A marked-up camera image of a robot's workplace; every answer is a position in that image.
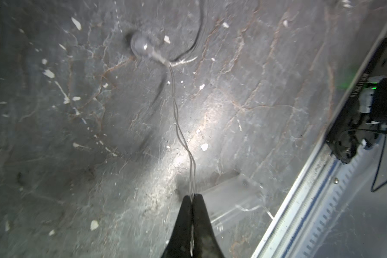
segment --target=metal rail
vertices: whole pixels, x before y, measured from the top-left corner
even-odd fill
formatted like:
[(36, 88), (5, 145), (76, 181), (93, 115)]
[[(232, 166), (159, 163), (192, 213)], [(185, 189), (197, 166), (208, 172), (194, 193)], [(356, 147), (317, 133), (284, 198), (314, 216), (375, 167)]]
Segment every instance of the metal rail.
[(315, 197), (315, 194), (318, 193), (319, 188), (322, 186), (324, 177), (332, 172), (332, 164), (335, 164), (335, 157), (331, 154), (328, 145), (325, 144), (325, 136), (347, 101), (356, 81), (361, 76), (373, 53), (379, 46), (381, 39), (384, 37), (387, 37), (387, 22), (338, 104), (327, 130), (321, 133), (313, 151), (308, 157), (298, 177), (295, 179), (293, 186), (275, 214), (274, 219), (263, 235), (263, 238), (259, 242), (251, 258), (282, 257), (284, 253), (286, 254), (286, 250), (289, 248), (289, 242), (294, 236), (296, 230), (295, 227), (298, 227), (297, 221), (302, 219), (302, 214), (306, 214), (306, 212), (312, 208), (307, 205), (306, 200), (308, 198), (313, 198), (313, 194)]

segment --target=rust-colored crack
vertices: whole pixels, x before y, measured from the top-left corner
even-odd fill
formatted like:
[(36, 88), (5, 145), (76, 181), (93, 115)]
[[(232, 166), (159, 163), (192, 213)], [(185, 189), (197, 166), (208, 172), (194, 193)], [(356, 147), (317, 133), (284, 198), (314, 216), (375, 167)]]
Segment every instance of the rust-colored crack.
[(231, 119), (225, 125), (224, 129), (222, 130), (222, 132), (226, 132), (228, 130), (228, 128), (232, 125), (233, 120), (237, 117), (238, 112), (239, 112), (239, 110), (237, 112), (235, 112), (235, 114), (231, 117)]
[(315, 55), (314, 60), (311, 63), (309, 71), (312, 71), (314, 69), (314, 65), (317, 63), (317, 60), (320, 57), (320, 54), (322, 53), (322, 51), (324, 49), (325, 43), (327, 42), (327, 38), (328, 38), (328, 35), (330, 33), (330, 13), (329, 13), (328, 8), (326, 6), (324, 7), (324, 21), (326, 24), (325, 33), (324, 33), (324, 40), (323, 40), (323, 43), (322, 43), (320, 49), (318, 50), (317, 54)]
[[(272, 54), (273, 54), (273, 51), (275, 49), (275, 46), (276, 44), (278, 43), (278, 40), (279, 40), (279, 31), (282, 27), (282, 22), (284, 21), (284, 19), (286, 19), (288, 17), (288, 11), (289, 11), (289, 8), (286, 10), (286, 12), (283, 14), (283, 16), (281, 17), (280, 21), (278, 22), (278, 25), (277, 25), (277, 29), (275, 30), (274, 34), (273, 34), (273, 40), (271, 42), (271, 45), (269, 46), (270, 50), (269, 50), (269, 53), (268, 53), (268, 56), (267, 56), (267, 59), (265, 60), (265, 62), (263, 63), (262, 67), (263, 67), (263, 75), (265, 73), (265, 66), (268, 64), (269, 62), (269, 59), (272, 57)], [(249, 105), (249, 103), (251, 102), (251, 100), (255, 97), (255, 95), (257, 94), (258, 90), (260, 89), (261, 87), (261, 80), (258, 82), (257, 86), (253, 89), (253, 91), (251, 92), (251, 94), (249, 95), (249, 97), (246, 99), (244, 105)]]
[[(225, 43), (225, 40), (227, 40), (228, 35), (229, 35), (229, 34), (226, 33), (225, 36), (224, 36), (224, 38), (222, 39), (221, 44), (220, 44), (220, 47), (218, 48), (217, 52), (215, 53), (215, 56), (216, 56), (216, 57), (218, 56), (219, 52), (221, 51), (222, 46), (223, 46), (223, 44)], [(214, 62), (211, 63), (210, 71), (212, 71), (213, 66), (214, 66)]]
[(132, 128), (134, 121), (136, 121), (139, 117), (141, 110), (136, 114), (136, 117), (130, 122), (129, 128)]
[[(282, 23), (282, 20), (286, 17), (286, 14), (287, 14), (287, 12), (285, 12), (283, 18), (281, 19), (281, 21), (280, 21), (280, 23), (279, 23), (279, 27), (278, 27), (278, 29), (277, 29), (276, 32), (279, 32), (280, 25), (281, 25), (281, 23)], [(330, 26), (329, 26), (330, 16), (329, 16), (329, 13), (328, 13), (328, 9), (327, 9), (327, 8), (324, 9), (324, 19), (325, 19), (325, 21), (326, 21), (326, 23), (327, 23), (327, 30), (326, 30), (326, 35), (327, 35), (327, 34), (328, 34), (328, 31), (329, 31), (329, 27), (330, 27)], [(274, 48), (274, 46), (275, 46), (275, 44), (276, 44), (276, 42), (274, 42), (274, 41), (273, 41), (273, 43), (271, 44), (271, 46), (272, 46), (272, 47), (271, 47), (271, 50), (273, 50), (273, 48)], [(313, 67), (313, 65), (314, 65), (314, 63), (316, 62), (316, 60), (317, 60), (317, 57), (313, 59), (312, 64), (311, 64), (310, 67)], [(284, 130), (283, 130), (282, 133), (281, 133), (281, 139), (279, 140), (279, 142), (278, 142), (278, 144), (275, 146), (275, 148), (273, 148), (273, 149), (268, 153), (268, 155), (263, 159), (263, 161), (258, 165), (258, 167), (255, 169), (255, 171), (252, 173), (251, 178), (253, 178), (253, 176), (255, 175), (255, 173), (257, 173), (257, 171), (259, 171), (259, 170), (262, 168), (262, 166), (263, 166), (263, 164), (265, 163), (265, 161), (266, 161), (273, 153), (275, 153), (275, 152), (278, 150), (278, 148), (280, 147), (280, 145), (283, 144), (284, 139), (285, 139), (285, 134), (286, 134), (287, 129), (288, 129), (288, 127), (289, 127), (290, 121), (291, 121), (291, 119), (294, 117), (295, 111), (298, 110), (298, 109), (295, 108), (295, 103), (298, 101), (298, 99), (299, 99), (299, 97), (300, 97), (300, 95), (301, 95), (301, 92), (302, 92), (303, 89), (304, 89), (304, 85), (307, 83), (307, 81), (308, 81), (311, 77), (312, 77), (312, 70), (309, 71), (309, 74), (307, 75), (307, 78), (304, 80), (304, 82), (303, 82), (302, 85), (301, 85), (301, 88), (299, 89), (299, 92), (297, 93), (297, 96), (296, 96), (295, 101), (294, 101), (294, 106), (292, 106), (292, 107), (293, 107), (293, 112), (291, 113), (291, 115), (290, 115), (290, 117), (289, 117), (289, 119), (288, 119), (288, 121), (287, 121), (287, 123), (286, 123), (286, 125), (285, 125), (285, 127), (284, 127)], [(332, 87), (333, 87), (333, 88), (330, 88), (330, 91), (332, 91), (332, 94), (333, 94), (333, 93), (334, 93), (334, 88), (335, 88), (335, 87), (334, 87), (334, 81), (333, 81), (333, 80), (334, 80), (334, 77), (332, 76), (331, 78), (332, 78), (332, 85), (333, 85)], [(248, 98), (248, 100), (245, 102), (244, 105), (249, 104), (250, 100), (253, 99), (253, 97), (255, 96), (255, 94), (256, 94), (256, 92), (257, 92), (257, 90), (258, 90), (259, 88), (260, 88), (260, 83), (259, 83), (258, 86), (253, 90), (253, 92), (251, 93), (250, 97)]]
[(222, 66), (222, 69), (219, 71), (218, 76), (217, 76), (217, 80), (216, 80), (217, 82), (219, 81), (219, 78), (223, 74), (227, 74), (230, 71), (232, 71), (232, 69), (234, 68), (235, 64), (238, 62), (238, 59), (239, 59), (239, 57), (240, 57), (240, 55), (242, 53), (242, 49), (243, 49), (243, 47), (245, 45), (245, 43), (244, 43), (244, 34), (250, 28), (251, 24), (253, 24), (255, 22), (256, 14), (258, 13), (258, 11), (260, 9), (260, 6), (261, 6), (260, 3), (258, 3), (258, 6), (255, 8), (255, 10), (253, 11), (253, 13), (251, 15), (251, 19), (248, 21), (248, 23), (245, 25), (245, 27), (240, 30), (239, 36), (237, 37), (237, 38), (240, 39), (239, 46), (235, 50), (235, 54), (233, 55), (233, 59), (229, 60), (228, 62), (225, 62), (224, 65)]
[(129, 57), (126, 61), (123, 61), (122, 63), (119, 63), (119, 64), (117, 64), (117, 65), (115, 65), (115, 66), (113, 66), (113, 67), (111, 67), (111, 68), (108, 68), (108, 69), (103, 73), (102, 77), (105, 77), (105, 75), (106, 75), (107, 73), (112, 72), (112, 71), (114, 71), (114, 70), (116, 70), (116, 69), (118, 69), (118, 68), (120, 68), (120, 67), (126, 65), (126, 64), (129, 62), (129, 60), (134, 61), (134, 60), (135, 60), (135, 57), (134, 57), (134, 56), (131, 56), (131, 57)]
[(208, 50), (208, 46), (209, 46), (209, 41), (210, 41), (210, 39), (211, 39), (211, 36), (218, 30), (218, 28), (219, 28), (219, 26), (222, 24), (222, 20), (221, 19), (217, 19), (217, 22), (216, 22), (216, 24), (215, 24), (215, 27), (214, 27), (214, 29), (212, 30), (212, 32), (208, 35), (208, 37), (206, 38), (206, 40), (205, 40), (205, 47), (204, 47), (204, 49), (203, 49), (203, 51), (202, 51), (202, 57), (201, 57), (201, 59), (199, 60), (199, 63), (198, 63), (198, 67), (196, 68), (196, 70), (195, 70), (195, 76), (194, 76), (194, 78), (193, 78), (193, 82), (195, 83), (195, 81), (196, 81), (196, 78), (197, 78), (197, 76), (198, 76), (198, 72), (199, 72), (199, 70), (200, 70), (200, 68), (201, 68), (201, 65), (202, 65), (202, 62), (203, 62), (203, 60), (205, 60), (205, 54), (206, 54), (206, 52), (207, 52), (207, 50)]
[(238, 254), (236, 253), (235, 251), (235, 247), (238, 246), (238, 245), (242, 245), (243, 243), (248, 242), (248, 240), (252, 237), (252, 233), (248, 236), (248, 237), (244, 237), (242, 236), (241, 240), (240, 241), (235, 241), (232, 245), (231, 245), (231, 248), (229, 249), (229, 252), (232, 254), (232, 258), (237, 258), (238, 257)]
[(21, 121), (23, 121), (23, 119), (25, 119), (25, 118), (28, 118), (28, 117), (31, 117), (34, 113), (36, 113), (36, 111), (39, 109), (39, 106), (40, 106), (40, 101), (39, 101), (39, 98), (37, 98), (37, 102), (36, 102), (36, 107), (33, 109), (33, 111), (31, 111), (29, 114), (27, 114), (27, 115), (23, 115), (23, 116), (21, 116), (21, 118), (19, 119), (19, 123), (21, 122)]
[(159, 125), (162, 124), (162, 118), (163, 118), (163, 114), (162, 114), (162, 110), (163, 110), (163, 107), (165, 106), (165, 103), (167, 102), (167, 99), (163, 99), (163, 102), (162, 102), (162, 105), (160, 106), (160, 110), (159, 110), (159, 115), (160, 115), (160, 120), (159, 120)]
[(72, 90), (72, 77), (73, 77), (73, 64), (72, 60), (69, 60), (69, 79), (67, 80), (67, 97), (70, 98), (70, 92)]

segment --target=clear plastic piece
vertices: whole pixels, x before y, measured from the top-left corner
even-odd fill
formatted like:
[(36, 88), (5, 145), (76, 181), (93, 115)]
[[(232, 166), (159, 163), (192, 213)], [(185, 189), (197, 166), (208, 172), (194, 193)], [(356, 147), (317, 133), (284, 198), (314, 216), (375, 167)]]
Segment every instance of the clear plastic piece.
[(264, 207), (263, 188), (240, 174), (201, 193), (215, 235)]

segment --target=black cable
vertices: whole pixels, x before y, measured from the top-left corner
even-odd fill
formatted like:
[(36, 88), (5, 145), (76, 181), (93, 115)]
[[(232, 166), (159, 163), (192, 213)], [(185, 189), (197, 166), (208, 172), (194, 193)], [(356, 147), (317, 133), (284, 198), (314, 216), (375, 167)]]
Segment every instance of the black cable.
[(206, 30), (206, 25), (208, 23), (208, 7), (209, 7), (208, 0), (201, 0), (199, 2), (199, 28), (198, 28), (198, 32), (196, 34), (195, 40), (193, 41), (192, 46), (188, 50), (186, 50), (176, 58), (172, 59), (171, 62), (176, 62), (176, 61), (185, 59), (186, 56), (190, 55), (198, 47), (198, 43), (202, 41), (204, 32)]
[(387, 141), (387, 135), (384, 135), (384, 142), (382, 144), (382, 150), (381, 150), (381, 155), (380, 155), (380, 160), (378, 161), (378, 166), (377, 166), (377, 171), (376, 171), (376, 176), (374, 177), (374, 180), (373, 180), (373, 184), (372, 184), (372, 188), (371, 188), (371, 192), (374, 193), (375, 191), (377, 191), (378, 189), (382, 188), (383, 186), (385, 186), (387, 184), (387, 180), (382, 183), (381, 185), (379, 185), (376, 189), (374, 189), (374, 185), (376, 184), (376, 181), (377, 181), (377, 177), (378, 177), (378, 172), (380, 171), (380, 165), (381, 165), (381, 161), (382, 161), (382, 155), (384, 154), (384, 148), (385, 148), (385, 142)]
[(339, 139), (340, 136), (343, 133), (345, 133), (345, 132), (353, 132), (353, 131), (365, 131), (365, 132), (372, 132), (372, 133), (378, 133), (378, 134), (384, 135), (384, 142), (382, 144), (380, 159), (378, 160), (378, 166), (377, 166), (376, 175), (374, 176), (374, 180), (373, 180), (372, 187), (371, 187), (371, 192), (374, 193), (375, 191), (379, 190), (380, 188), (382, 188), (383, 186), (385, 186), (387, 184), (387, 180), (386, 180), (384, 183), (382, 183), (376, 189), (374, 189), (374, 185), (376, 184), (377, 177), (378, 177), (378, 172), (380, 171), (382, 156), (384, 154), (384, 149), (385, 149), (385, 143), (387, 141), (387, 131), (384, 131), (384, 130), (368, 130), (368, 129), (349, 129), (349, 130), (344, 130), (344, 131), (340, 132), (340, 134), (338, 135), (337, 139)]

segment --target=wire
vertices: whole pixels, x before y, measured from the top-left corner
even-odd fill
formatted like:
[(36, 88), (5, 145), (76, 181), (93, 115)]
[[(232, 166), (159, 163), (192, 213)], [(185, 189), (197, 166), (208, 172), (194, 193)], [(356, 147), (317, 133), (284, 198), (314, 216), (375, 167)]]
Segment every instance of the wire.
[(170, 77), (171, 77), (171, 84), (172, 84), (172, 100), (173, 100), (173, 116), (175, 118), (176, 123), (176, 136), (181, 143), (181, 145), (185, 148), (186, 152), (188, 152), (189, 156), (189, 193), (191, 194), (191, 200), (194, 199), (195, 194), (195, 176), (196, 176), (196, 163), (195, 159), (192, 156), (191, 151), (189, 150), (188, 144), (185, 140), (184, 134), (182, 133), (181, 127), (179, 126), (179, 110), (178, 105), (176, 104), (176, 98), (175, 98), (175, 77), (173, 75), (172, 67), (170, 64), (168, 64)]
[(196, 50), (198, 45), (202, 42), (203, 35), (206, 30), (206, 25), (208, 24), (208, 8), (209, 8), (208, 0), (199, 1), (199, 28), (198, 28), (196, 37), (193, 41), (193, 44), (188, 50), (186, 50), (176, 58), (171, 59), (172, 62), (185, 60), (185, 58), (191, 55)]
[(383, 186), (385, 186), (387, 184), (387, 180), (386, 180), (381, 185), (379, 185), (376, 189), (374, 189), (374, 185), (376, 184), (377, 177), (378, 177), (378, 172), (380, 171), (382, 156), (384, 154), (384, 149), (385, 149), (385, 143), (387, 141), (387, 131), (384, 131), (384, 130), (368, 130), (368, 129), (349, 129), (349, 130), (344, 130), (344, 131), (340, 132), (340, 134), (338, 135), (337, 139), (339, 139), (340, 136), (344, 132), (352, 132), (352, 131), (365, 131), (365, 132), (373, 132), (373, 133), (378, 133), (378, 134), (384, 135), (384, 142), (382, 144), (381, 154), (380, 154), (380, 158), (378, 160), (378, 166), (377, 166), (377, 170), (376, 170), (376, 175), (374, 176), (374, 180), (373, 180), (372, 187), (371, 187), (371, 192), (374, 193), (375, 191), (381, 189)]
[(380, 171), (380, 165), (381, 165), (381, 161), (382, 161), (382, 156), (384, 154), (384, 148), (385, 148), (385, 142), (387, 141), (387, 135), (384, 135), (384, 142), (382, 144), (382, 150), (381, 150), (381, 155), (380, 155), (380, 160), (378, 161), (378, 166), (377, 166), (377, 171), (376, 171), (376, 176), (374, 177), (374, 180), (373, 180), (373, 184), (372, 184), (372, 188), (371, 188), (371, 192), (374, 193), (375, 191), (379, 190), (380, 188), (382, 188), (383, 186), (385, 186), (387, 184), (387, 180), (382, 183), (381, 185), (379, 185), (376, 189), (374, 189), (374, 185), (376, 184), (376, 181), (377, 181), (377, 177), (378, 177), (378, 172)]

